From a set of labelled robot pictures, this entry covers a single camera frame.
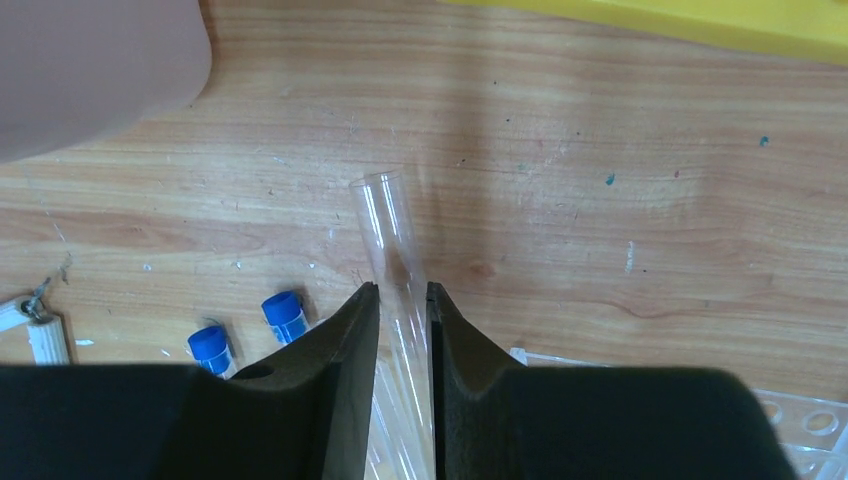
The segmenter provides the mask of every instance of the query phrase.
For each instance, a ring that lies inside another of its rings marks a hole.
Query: white plastic object
[[[5,332],[29,321],[29,315],[24,313],[23,305],[31,299],[32,297],[29,295],[24,295],[0,305],[0,332]]]
[[[211,59],[197,0],[0,2],[0,163],[186,106]]]
[[[509,350],[530,367],[604,367],[555,355]],[[774,426],[787,457],[804,480],[848,479],[848,404],[752,389]]]
[[[29,343],[36,365],[69,365],[68,346],[65,343],[65,329],[62,319],[57,315],[45,314],[41,320],[27,323]]]
[[[70,364],[62,319],[47,312],[42,313],[38,321],[32,319],[23,310],[23,305],[30,300],[31,296],[24,295],[0,305],[0,332],[26,323],[36,365]]]

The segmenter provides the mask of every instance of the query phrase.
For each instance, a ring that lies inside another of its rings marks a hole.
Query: keychain
[[[48,277],[32,295],[0,305],[0,332],[26,323],[36,365],[69,365],[71,359],[62,319],[47,311],[41,301],[49,284]]]

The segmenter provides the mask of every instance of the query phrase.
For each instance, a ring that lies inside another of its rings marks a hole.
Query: test tube
[[[224,380],[236,374],[236,364],[230,354],[227,331],[221,325],[212,325],[188,337],[188,347],[194,361]]]
[[[300,338],[309,324],[295,292],[280,292],[262,302],[265,320],[281,345],[286,346]]]
[[[428,371],[426,288],[403,175],[391,171],[350,185],[362,240],[380,287],[380,318],[401,398],[396,405],[414,422],[425,466],[433,465]],[[431,478],[427,472],[422,478]]]
[[[430,480],[421,458],[415,424],[406,418],[389,364],[377,357],[366,480]]]

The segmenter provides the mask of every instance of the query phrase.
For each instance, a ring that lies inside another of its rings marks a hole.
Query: clear glass test tube
[[[362,240],[380,287],[380,316],[401,394],[413,419],[425,465],[433,465],[430,380],[425,320],[427,281],[418,254],[400,171],[369,175],[350,185]]]
[[[389,363],[377,358],[368,436],[366,479],[431,480],[432,469],[422,457],[424,448],[416,424],[399,405],[400,392]]]

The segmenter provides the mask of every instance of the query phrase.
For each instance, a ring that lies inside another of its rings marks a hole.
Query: paint speck
[[[71,256],[71,252],[68,252],[68,257],[61,265],[59,265],[59,276],[62,278],[62,282],[64,282],[65,285],[70,285],[70,282],[68,282],[68,269],[71,268],[71,265],[73,264],[74,257]]]
[[[633,257],[635,255],[636,245],[633,242],[627,242],[627,263],[624,265],[624,272],[630,273],[633,271]]]

